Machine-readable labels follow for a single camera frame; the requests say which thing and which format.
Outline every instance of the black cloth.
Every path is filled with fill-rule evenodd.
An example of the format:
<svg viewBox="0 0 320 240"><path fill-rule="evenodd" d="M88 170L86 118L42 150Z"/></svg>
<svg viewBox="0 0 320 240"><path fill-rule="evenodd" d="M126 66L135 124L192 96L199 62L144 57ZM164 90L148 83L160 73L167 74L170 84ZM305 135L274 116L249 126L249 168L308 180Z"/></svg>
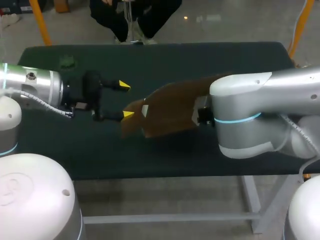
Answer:
<svg viewBox="0 0 320 240"><path fill-rule="evenodd" d="M73 56L72 69L61 69L64 55ZM122 110L172 82L294 67L286 49L276 42L41 46L27 48L19 64L59 71L64 80L81 79L87 70L122 80L131 86L128 93L103 91L102 106L111 111ZM23 110L20 128L20 153L54 159L73 180L285 175L297 174L305 162L280 153L227 158L210 126L154 139L144 138L141 132L121 139L118 123L94 122L88 112L69 120L51 112ZM320 172L320 164L306 172Z"/></svg>
<svg viewBox="0 0 320 240"><path fill-rule="evenodd" d="M132 2L132 15L147 38L153 38L170 16L180 7L182 0L135 0ZM120 42L128 36L128 23L124 13L117 13L117 0L112 6L102 0L90 0L91 17L100 25L112 30Z"/></svg>

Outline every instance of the dark green tablecloth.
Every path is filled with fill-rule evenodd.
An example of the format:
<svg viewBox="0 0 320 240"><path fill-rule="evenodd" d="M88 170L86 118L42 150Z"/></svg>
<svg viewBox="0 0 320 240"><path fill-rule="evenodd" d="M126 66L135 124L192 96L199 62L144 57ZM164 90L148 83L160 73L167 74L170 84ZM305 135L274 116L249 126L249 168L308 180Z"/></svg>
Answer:
<svg viewBox="0 0 320 240"><path fill-rule="evenodd" d="M74 70L60 69L64 55L74 57ZM121 79L132 89L105 90L103 106L110 110L122 110L170 82L293 67L285 48L276 42L31 47L19 65L60 71L63 78L99 70L106 78ZM155 139L140 133L121 139L119 124L93 122L89 113L79 113L73 120L36 110L22 116L19 152L56 160L74 180L297 174L304 162L278 153L229 159L220 153L211 127ZM320 172L320 165L309 172Z"/></svg>

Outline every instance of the floor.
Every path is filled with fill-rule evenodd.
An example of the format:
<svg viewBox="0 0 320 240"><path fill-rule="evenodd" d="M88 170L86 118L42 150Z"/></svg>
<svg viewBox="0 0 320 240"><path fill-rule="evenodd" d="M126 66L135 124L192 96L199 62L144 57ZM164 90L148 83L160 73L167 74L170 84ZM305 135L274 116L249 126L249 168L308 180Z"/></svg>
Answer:
<svg viewBox="0 0 320 240"><path fill-rule="evenodd" d="M288 47L303 3L304 0L183 0L155 39L159 43L278 41ZM113 44L113 34L90 18L87 0L74 0L70 6L72 13L57 14L48 9L43 14L53 44ZM301 66L320 64L319 16L320 1L316 1L294 57ZM0 47L0 56L12 64L18 62L25 48L43 45L33 15L24 14L19 22L4 29L2 43L5 51ZM256 177L262 199L275 178ZM236 176L75 183L85 216L244 211L240 186ZM244 221L90 225L86 231L88 240L279 240L288 204L264 235L253 235L250 223Z"/></svg>

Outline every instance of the cardboard sheet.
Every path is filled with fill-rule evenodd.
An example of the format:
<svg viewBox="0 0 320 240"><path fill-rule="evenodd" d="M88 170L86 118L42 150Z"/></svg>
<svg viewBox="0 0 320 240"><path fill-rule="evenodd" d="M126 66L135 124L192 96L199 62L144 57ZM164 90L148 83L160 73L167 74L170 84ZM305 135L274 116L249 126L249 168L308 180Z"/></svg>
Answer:
<svg viewBox="0 0 320 240"><path fill-rule="evenodd" d="M146 138L154 138L197 127L192 121L196 99L209 95L210 85L228 75L169 83L145 99L131 102L124 111L134 115L121 122L122 137L141 129Z"/></svg>

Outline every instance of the white cable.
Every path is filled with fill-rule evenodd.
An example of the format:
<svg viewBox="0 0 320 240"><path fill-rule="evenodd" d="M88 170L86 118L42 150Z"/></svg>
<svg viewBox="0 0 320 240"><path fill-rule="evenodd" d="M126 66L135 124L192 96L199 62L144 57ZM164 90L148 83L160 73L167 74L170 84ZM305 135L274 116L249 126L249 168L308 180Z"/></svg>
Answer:
<svg viewBox="0 0 320 240"><path fill-rule="evenodd" d="M305 134L305 132L299 127L297 124L295 124L287 115L280 115L292 128L294 128L300 135L303 137L303 139L310 145L310 147L313 149L315 156L311 158L309 161L305 162L299 169L299 175L301 176L300 182L304 182L304 170L309 165L315 163L316 161L320 160L320 151L317 148L317 146L312 142L312 140Z"/></svg>
<svg viewBox="0 0 320 240"><path fill-rule="evenodd" d="M288 49L288 52L290 52L290 51L292 50L292 48L294 47L297 25L298 25L298 22L299 22L299 19L300 19L302 13L303 13L304 10L305 10L305 7L306 7L306 5L307 5L307 2L308 2L308 0L304 0L304 4L303 4L303 7L302 7L302 9L301 9L301 12L299 13L297 19L295 20L295 24L294 24L294 28L293 28L293 35L292 35L292 40L291 40L291 46L290 46L290 48Z"/></svg>
<svg viewBox="0 0 320 240"><path fill-rule="evenodd" d="M39 103L40 105L44 106L47 109L49 109L50 111L52 111L52 112L54 112L56 114L62 115L64 117L71 118L71 116L73 114L70 111L62 111L60 109L57 109L57 108L51 106L50 104L46 103L45 101L41 100L37 96L34 96L34 95L32 95L32 94L30 94L30 93L28 93L26 91L15 90L15 89L12 89L12 88L5 89L4 91L5 91L6 94L9 94L9 95L12 95L13 93L15 93L15 94L21 94L23 96L26 96L29 99Z"/></svg>

